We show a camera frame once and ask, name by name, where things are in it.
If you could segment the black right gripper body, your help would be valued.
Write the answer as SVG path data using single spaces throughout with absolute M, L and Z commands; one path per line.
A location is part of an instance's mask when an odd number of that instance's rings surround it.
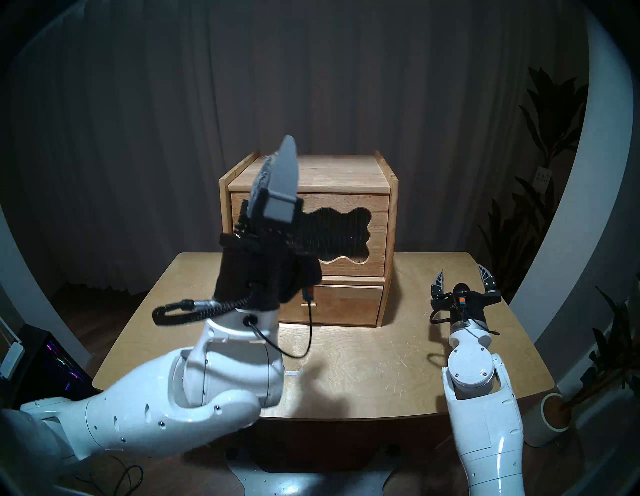
M 439 325 L 442 323 L 466 323 L 469 320 L 481 321 L 486 324 L 484 308 L 490 305 L 500 303 L 502 296 L 499 292 L 487 292 L 480 294 L 478 292 L 465 292 L 461 296 L 457 296 L 452 292 L 435 296 L 431 300 L 433 312 L 430 315 L 430 323 Z M 437 319 L 436 315 L 441 311 L 449 312 L 449 317 Z

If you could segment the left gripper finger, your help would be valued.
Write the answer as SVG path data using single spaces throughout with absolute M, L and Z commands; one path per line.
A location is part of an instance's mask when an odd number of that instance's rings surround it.
M 268 186 L 271 180 L 273 155 L 267 156 L 263 165 L 260 167 L 255 177 L 249 197 L 241 203 L 239 214 L 239 233 L 240 236 L 249 236 L 256 234 L 265 225 L 265 209 L 269 200 Z
M 268 169 L 265 183 L 264 218 L 281 224 L 292 224 L 295 217 L 299 168 L 295 139 L 285 135 L 279 149 L 264 163 Z

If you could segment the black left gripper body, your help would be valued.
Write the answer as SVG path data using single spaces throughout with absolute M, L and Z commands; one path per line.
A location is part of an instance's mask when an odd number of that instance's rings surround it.
M 300 293 L 298 260 L 290 235 L 239 220 L 221 235 L 221 265 L 214 290 L 217 303 L 272 311 Z

